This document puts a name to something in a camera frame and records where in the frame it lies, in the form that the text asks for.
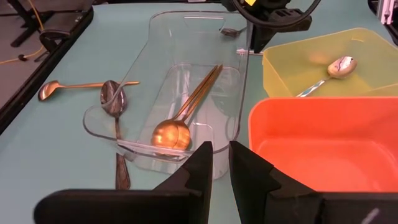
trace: yellow cable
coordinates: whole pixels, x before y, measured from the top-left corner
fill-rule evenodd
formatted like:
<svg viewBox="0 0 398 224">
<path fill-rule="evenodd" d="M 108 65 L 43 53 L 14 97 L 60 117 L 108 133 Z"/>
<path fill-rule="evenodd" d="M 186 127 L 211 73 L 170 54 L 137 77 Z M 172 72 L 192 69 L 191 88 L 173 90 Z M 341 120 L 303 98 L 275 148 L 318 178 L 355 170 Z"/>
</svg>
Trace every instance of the yellow cable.
<svg viewBox="0 0 398 224">
<path fill-rule="evenodd" d="M 42 21 L 40 20 L 39 13 L 37 13 L 37 10 L 36 10 L 35 6 L 33 5 L 32 1 L 31 0 L 27 0 L 27 1 L 29 1 L 30 6 L 32 7 L 32 9 L 33 9 L 33 11 L 35 13 L 37 21 L 39 22 L 39 25 L 40 25 L 40 30 L 43 31 L 44 30 L 44 26 L 43 26 Z M 40 53 L 43 50 L 43 48 L 44 47 L 42 45 L 41 48 L 38 51 L 36 51 L 36 52 L 34 52 L 32 54 L 29 54 L 29 55 L 25 55 L 24 58 L 30 58 L 30 57 L 33 57 L 33 56 L 37 55 L 38 53 Z M 16 62 L 16 61 L 19 61 L 19 58 L 14 58 L 14 59 L 9 59 L 9 60 L 2 61 L 2 62 L 0 62 L 0 65 L 5 64 L 5 63 L 9 63 L 9 62 Z"/>
</svg>

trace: yellow plastic bin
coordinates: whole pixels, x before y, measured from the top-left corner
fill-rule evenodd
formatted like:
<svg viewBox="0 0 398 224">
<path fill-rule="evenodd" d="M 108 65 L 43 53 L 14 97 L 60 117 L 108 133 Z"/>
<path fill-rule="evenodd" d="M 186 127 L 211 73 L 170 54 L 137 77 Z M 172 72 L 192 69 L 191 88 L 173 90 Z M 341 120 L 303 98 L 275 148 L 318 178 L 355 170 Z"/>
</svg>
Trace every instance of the yellow plastic bin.
<svg viewBox="0 0 398 224">
<path fill-rule="evenodd" d="M 342 56 L 358 61 L 346 79 L 331 79 L 311 96 L 398 96 L 398 49 L 375 32 L 355 28 L 264 51 L 263 83 L 270 97 L 297 96 L 328 77 L 327 66 Z"/>
</svg>

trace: clear plastic tray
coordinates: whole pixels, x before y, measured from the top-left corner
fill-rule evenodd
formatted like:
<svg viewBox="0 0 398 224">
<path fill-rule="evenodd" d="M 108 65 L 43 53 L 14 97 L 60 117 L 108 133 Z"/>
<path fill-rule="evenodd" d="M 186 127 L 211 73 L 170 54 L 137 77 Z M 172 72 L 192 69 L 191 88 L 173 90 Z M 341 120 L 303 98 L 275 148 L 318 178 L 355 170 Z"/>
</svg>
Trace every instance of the clear plastic tray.
<svg viewBox="0 0 398 224">
<path fill-rule="evenodd" d="M 235 38 L 220 32 L 222 28 L 245 27 Z M 117 143 L 121 146 L 118 152 L 137 166 L 170 174 L 204 141 L 211 141 L 213 178 L 221 177 L 228 170 L 229 141 L 238 135 L 251 27 L 240 14 L 230 12 L 170 11 L 154 15 L 148 41 L 121 82 L 122 86 L 132 80 L 141 82 L 123 87 L 128 102 L 120 118 L 123 140 L 115 138 L 114 118 L 104 112 L 99 99 L 85 112 L 85 129 Z M 188 119 L 191 147 L 179 151 L 151 146 L 154 128 L 179 110 L 217 64 L 223 64 L 223 71 Z"/>
<path fill-rule="evenodd" d="M 268 48 L 263 58 L 264 89 L 270 97 L 297 96 L 326 78 L 327 66 L 342 56 L 358 61 L 355 71 L 343 80 L 328 80 L 311 96 L 398 96 L 398 85 L 393 85 L 398 84 L 398 48 L 363 28 Z"/>
</svg>

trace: orange plastic bin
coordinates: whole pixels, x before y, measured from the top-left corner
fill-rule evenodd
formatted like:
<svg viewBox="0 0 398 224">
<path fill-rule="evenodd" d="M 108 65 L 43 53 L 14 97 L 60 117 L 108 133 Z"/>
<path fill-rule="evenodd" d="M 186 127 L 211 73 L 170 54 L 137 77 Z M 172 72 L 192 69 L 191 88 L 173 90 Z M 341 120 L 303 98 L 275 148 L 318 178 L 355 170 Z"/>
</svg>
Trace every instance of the orange plastic bin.
<svg viewBox="0 0 398 224">
<path fill-rule="evenodd" d="M 398 98 L 271 98 L 249 116 L 251 150 L 322 192 L 398 192 Z"/>
</svg>

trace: table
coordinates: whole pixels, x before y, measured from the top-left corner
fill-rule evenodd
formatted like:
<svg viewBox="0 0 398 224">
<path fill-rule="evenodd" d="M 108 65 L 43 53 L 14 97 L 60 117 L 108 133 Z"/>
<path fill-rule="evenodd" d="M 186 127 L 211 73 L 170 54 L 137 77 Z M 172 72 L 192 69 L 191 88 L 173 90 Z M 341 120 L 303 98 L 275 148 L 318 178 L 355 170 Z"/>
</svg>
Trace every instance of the table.
<svg viewBox="0 0 398 224">
<path fill-rule="evenodd" d="M 293 0 L 306 9 L 311 0 Z M 168 10 L 224 10 L 218 4 L 115 4 L 95 6 L 92 23 L 47 81 L 65 84 L 121 80 L 147 39 L 151 15 Z M 309 31 L 277 34 L 268 46 L 354 27 L 372 29 L 392 42 L 364 1 L 323 0 Z M 247 118 L 267 97 L 262 87 L 262 57 L 249 59 L 248 80 L 238 141 L 248 145 Z M 85 132 L 85 110 L 98 101 L 98 90 L 64 91 L 50 101 L 33 97 L 0 136 L 1 223 L 33 223 L 32 209 L 61 189 L 113 189 L 114 151 Z M 134 189 L 151 189 L 168 175 L 128 164 Z M 240 223 L 229 174 L 214 181 L 209 223 Z"/>
</svg>

